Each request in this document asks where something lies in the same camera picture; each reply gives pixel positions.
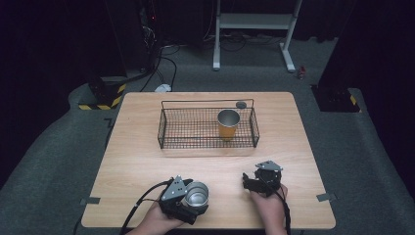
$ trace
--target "metal cup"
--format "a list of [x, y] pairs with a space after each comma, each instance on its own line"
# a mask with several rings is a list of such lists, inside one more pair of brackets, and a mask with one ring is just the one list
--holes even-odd
[[199, 208], [208, 204], [208, 188], [199, 181], [193, 181], [186, 186], [187, 194], [184, 198], [191, 208]]
[[230, 109], [221, 110], [217, 115], [219, 136], [224, 141], [230, 141], [235, 136], [236, 128], [241, 117], [238, 112]]

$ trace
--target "person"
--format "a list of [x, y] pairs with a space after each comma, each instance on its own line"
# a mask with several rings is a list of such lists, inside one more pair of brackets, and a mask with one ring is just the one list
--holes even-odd
[[[286, 198], [287, 192], [287, 187], [281, 184], [281, 188], [278, 190], [280, 196]], [[254, 191], [250, 191], [250, 195], [262, 219], [266, 235], [287, 235], [287, 230], [284, 227], [285, 214], [281, 199], [275, 194], [264, 197]], [[163, 235], [183, 223], [179, 219], [168, 217], [161, 211], [159, 203], [154, 202], [140, 224], [128, 232], [127, 235]]]

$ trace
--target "tabletop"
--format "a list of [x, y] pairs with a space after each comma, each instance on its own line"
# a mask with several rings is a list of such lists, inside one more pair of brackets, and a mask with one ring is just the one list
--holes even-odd
[[[253, 99], [259, 130], [256, 148], [161, 149], [158, 132], [162, 101]], [[293, 229], [330, 229], [336, 225], [329, 201], [319, 202], [325, 188], [313, 157], [296, 101], [288, 92], [127, 93], [91, 191], [85, 227], [121, 227], [137, 200], [152, 186], [176, 175], [204, 182], [208, 209], [194, 225], [181, 228], [262, 228], [242, 174], [254, 178], [255, 165], [273, 161], [289, 189], [287, 203]], [[161, 190], [148, 195], [156, 199]], [[130, 220], [135, 227], [151, 202]]]

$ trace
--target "white metal frame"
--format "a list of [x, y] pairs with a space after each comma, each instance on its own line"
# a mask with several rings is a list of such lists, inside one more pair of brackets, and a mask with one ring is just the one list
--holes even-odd
[[280, 43], [281, 52], [289, 72], [296, 71], [291, 59], [288, 47], [293, 36], [302, 0], [297, 0], [292, 14], [222, 14], [220, 12], [220, 0], [217, 0], [216, 29], [213, 50], [213, 70], [220, 70], [220, 30], [222, 28], [260, 28], [260, 29], [286, 29], [285, 42]]

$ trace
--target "wire basket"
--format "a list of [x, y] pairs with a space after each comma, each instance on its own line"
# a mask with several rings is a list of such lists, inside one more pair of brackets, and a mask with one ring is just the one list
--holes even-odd
[[[223, 109], [240, 115], [230, 140], [218, 132], [217, 115]], [[259, 130], [254, 100], [162, 101], [158, 138], [162, 149], [256, 148]]]

